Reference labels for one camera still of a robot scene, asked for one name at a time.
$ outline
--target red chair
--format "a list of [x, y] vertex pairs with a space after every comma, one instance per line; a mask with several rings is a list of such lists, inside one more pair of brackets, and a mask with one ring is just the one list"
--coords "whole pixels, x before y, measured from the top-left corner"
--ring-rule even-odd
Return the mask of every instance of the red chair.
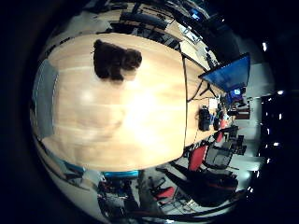
[[217, 136], [216, 136], [216, 142], [219, 143], [223, 138], [223, 132], [218, 132]]
[[200, 165], [203, 163], [207, 145], [200, 146], [194, 149], [189, 157], [188, 169], [191, 171], [197, 171]]
[[153, 197], [157, 200], [163, 200], [166, 198], [172, 198], [175, 194], [175, 189], [173, 187], [168, 187], [166, 189], [157, 189], [153, 192]]
[[151, 194], [154, 197], [154, 199], [158, 202], [158, 203], [168, 203], [168, 201], [170, 201], [174, 194], [175, 194], [175, 188], [173, 187], [168, 187], [165, 189], [161, 188], [161, 185], [165, 182], [165, 178], [162, 178], [162, 183], [159, 184], [158, 186], [153, 186], [153, 182], [151, 177], [149, 178], [150, 182], [151, 182]]

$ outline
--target cable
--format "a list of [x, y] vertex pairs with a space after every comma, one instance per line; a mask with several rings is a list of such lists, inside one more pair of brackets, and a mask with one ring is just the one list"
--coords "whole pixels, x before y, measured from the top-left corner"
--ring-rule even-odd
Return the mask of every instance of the cable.
[[195, 140], [196, 140], [196, 137], [197, 137], [197, 133], [198, 133], [198, 127], [197, 127], [197, 130], [196, 130], [196, 135], [195, 135], [195, 138], [194, 138], [194, 141], [193, 141], [193, 143], [192, 143], [192, 144], [194, 144], [194, 143], [195, 143]]

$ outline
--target desk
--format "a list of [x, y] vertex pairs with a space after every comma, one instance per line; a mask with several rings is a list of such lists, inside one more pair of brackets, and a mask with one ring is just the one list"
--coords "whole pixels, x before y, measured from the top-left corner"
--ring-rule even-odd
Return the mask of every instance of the desk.
[[[196, 65], [194, 62], [186, 59], [186, 73], [187, 73], [187, 95], [188, 99], [190, 99], [194, 93], [196, 92], [196, 89], [198, 87], [198, 84], [201, 82], [201, 79], [198, 78], [198, 75], [201, 75], [204, 73], [204, 70]], [[209, 127], [209, 131], [202, 132], [200, 130], [197, 131], [198, 127], [198, 119], [196, 117], [196, 114], [198, 112], [198, 108], [206, 105], [208, 106], [208, 98], [205, 97], [213, 97], [213, 94], [210, 91], [207, 91], [202, 96], [199, 96], [199, 94], [206, 88], [206, 83], [204, 82], [201, 89], [197, 93], [195, 98], [202, 99], [200, 101], [193, 100], [188, 103], [188, 110], [187, 110], [187, 130], [186, 130], [186, 139], [185, 139], [185, 146], [189, 146], [193, 142], [198, 142], [200, 140], [203, 140], [216, 131], [214, 131], [214, 128], [212, 125]], [[220, 89], [217, 87], [211, 85], [212, 90], [215, 92], [215, 94], [223, 93]], [[210, 113], [214, 113], [215, 109], [209, 109]]]
[[[93, 42], [138, 49], [143, 61], [125, 80], [93, 71]], [[186, 129], [185, 77], [179, 52], [134, 35], [83, 35], [49, 56], [59, 71], [54, 135], [42, 140], [61, 159], [100, 171], [144, 169], [181, 156]]]

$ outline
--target black background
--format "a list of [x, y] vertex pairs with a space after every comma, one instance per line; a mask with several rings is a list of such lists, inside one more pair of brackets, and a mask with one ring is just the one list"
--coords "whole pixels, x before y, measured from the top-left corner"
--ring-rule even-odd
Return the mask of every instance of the black background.
[[[1, 216], [3, 223], [96, 223], [69, 202], [36, 157], [28, 99], [36, 59], [58, 21], [86, 1], [10, 1], [1, 6]], [[284, 113], [276, 126], [281, 147], [272, 153], [254, 193], [220, 223], [277, 223], [298, 217], [297, 164], [299, 22], [295, 1], [208, 1], [236, 33], [268, 42], [278, 90], [287, 93], [266, 109]]]

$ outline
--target monitor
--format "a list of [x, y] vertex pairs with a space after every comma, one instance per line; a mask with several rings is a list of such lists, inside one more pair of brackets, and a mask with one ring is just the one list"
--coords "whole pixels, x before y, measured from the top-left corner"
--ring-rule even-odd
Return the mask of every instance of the monitor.
[[220, 65], [199, 76], [225, 92], [246, 87], [249, 81], [250, 56], [242, 54], [238, 58]]
[[202, 13], [196, 10], [195, 8], [192, 8], [189, 12], [191, 16], [197, 21], [202, 21], [204, 18], [204, 16], [202, 16]]
[[232, 103], [234, 103], [236, 101], [240, 101], [242, 99], [243, 99], [243, 97], [242, 97], [242, 93], [241, 93], [240, 89], [229, 91], [225, 95], [225, 100], [228, 105], [231, 105]]

